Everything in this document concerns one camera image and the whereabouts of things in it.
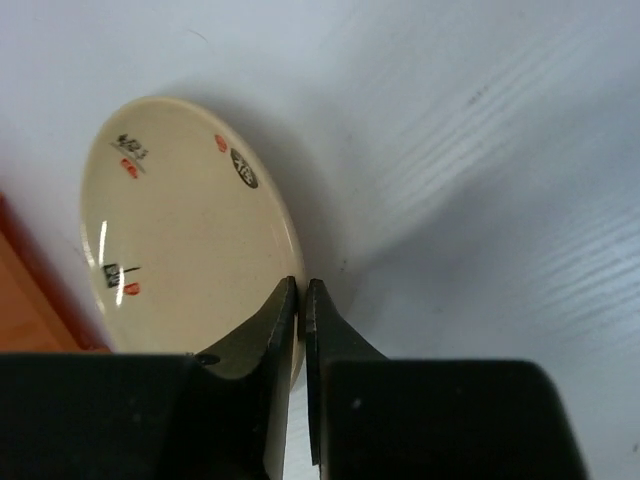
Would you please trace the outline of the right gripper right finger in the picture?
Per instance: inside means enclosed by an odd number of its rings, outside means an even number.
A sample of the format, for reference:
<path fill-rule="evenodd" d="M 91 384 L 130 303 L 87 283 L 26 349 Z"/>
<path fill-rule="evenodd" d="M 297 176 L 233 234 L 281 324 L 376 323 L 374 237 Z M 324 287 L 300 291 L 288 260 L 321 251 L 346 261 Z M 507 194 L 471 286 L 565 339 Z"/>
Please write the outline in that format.
<path fill-rule="evenodd" d="M 324 474 L 324 407 L 329 365 L 336 361 L 387 361 L 340 314 L 325 282 L 311 279 L 305 298 L 305 346 L 311 460 Z"/>

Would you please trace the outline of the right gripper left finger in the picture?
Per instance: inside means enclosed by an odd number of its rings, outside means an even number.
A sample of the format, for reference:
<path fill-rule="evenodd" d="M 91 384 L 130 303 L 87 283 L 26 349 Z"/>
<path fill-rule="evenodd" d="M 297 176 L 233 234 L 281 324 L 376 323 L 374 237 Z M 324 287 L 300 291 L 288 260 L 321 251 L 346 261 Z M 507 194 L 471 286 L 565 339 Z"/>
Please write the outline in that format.
<path fill-rule="evenodd" d="M 196 356 L 210 479 L 280 479 L 297 342 L 297 287 L 281 279 L 249 319 Z"/>

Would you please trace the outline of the beige floral round plate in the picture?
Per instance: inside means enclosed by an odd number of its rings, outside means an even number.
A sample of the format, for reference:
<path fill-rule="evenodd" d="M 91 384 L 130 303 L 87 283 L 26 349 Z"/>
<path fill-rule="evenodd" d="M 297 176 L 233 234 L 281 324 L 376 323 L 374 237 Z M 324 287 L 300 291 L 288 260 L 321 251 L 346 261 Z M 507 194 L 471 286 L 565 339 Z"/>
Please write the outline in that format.
<path fill-rule="evenodd" d="M 118 352 L 196 353 L 306 282 L 286 204 L 251 147 L 210 110 L 149 96 L 116 112 L 84 168 L 80 234 Z"/>

